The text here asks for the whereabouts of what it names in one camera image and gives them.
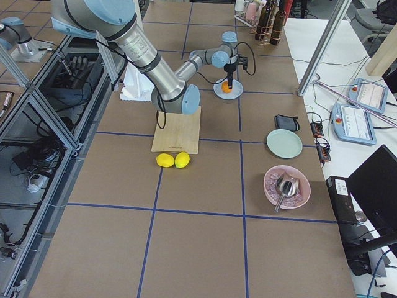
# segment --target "computer monitor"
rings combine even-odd
[[[355,245],[351,256],[389,246],[397,256],[397,157],[380,146],[346,181],[364,214],[381,237]]]

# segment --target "blue joint cap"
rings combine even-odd
[[[4,25],[8,25],[8,26],[16,26],[16,25],[23,25],[24,23],[21,21],[20,18],[18,17],[7,17],[3,20],[0,21],[1,23],[3,23]]]
[[[233,31],[227,31],[222,34],[222,42],[237,42],[237,34]]]
[[[125,25],[135,14],[133,0],[84,0],[84,2],[93,14],[112,25]]]
[[[224,51],[217,51],[211,57],[211,64],[216,68],[223,68],[229,61],[229,55]]]
[[[200,91],[196,85],[189,85],[182,99],[182,114],[191,115],[200,105]]]
[[[55,30],[64,33],[66,35],[87,38],[87,39],[95,39],[97,36],[95,32],[85,31],[80,28],[70,26],[69,24],[62,23],[54,19],[53,17],[51,17],[51,20],[52,20],[52,27],[54,27]]]
[[[6,51],[9,51],[12,48],[12,44],[2,38],[0,38],[0,45],[2,45],[6,49]]]

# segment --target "silver spoon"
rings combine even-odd
[[[293,197],[297,194],[299,190],[299,179],[284,173],[276,182],[276,190],[280,194],[280,198],[277,201],[274,211],[278,212],[285,197]]]

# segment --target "chair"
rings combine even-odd
[[[374,38],[386,37],[394,27],[393,25],[380,22],[377,15],[372,12],[373,10],[374,9],[372,8],[361,8],[357,9],[355,12],[354,19],[357,19],[357,22],[361,26],[372,31],[371,34],[361,40],[362,43],[365,43],[366,41],[371,42]]]

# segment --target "screen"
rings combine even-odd
[[[380,235],[397,231],[397,157],[380,146],[347,178],[347,187]],[[397,250],[397,244],[391,245]]]

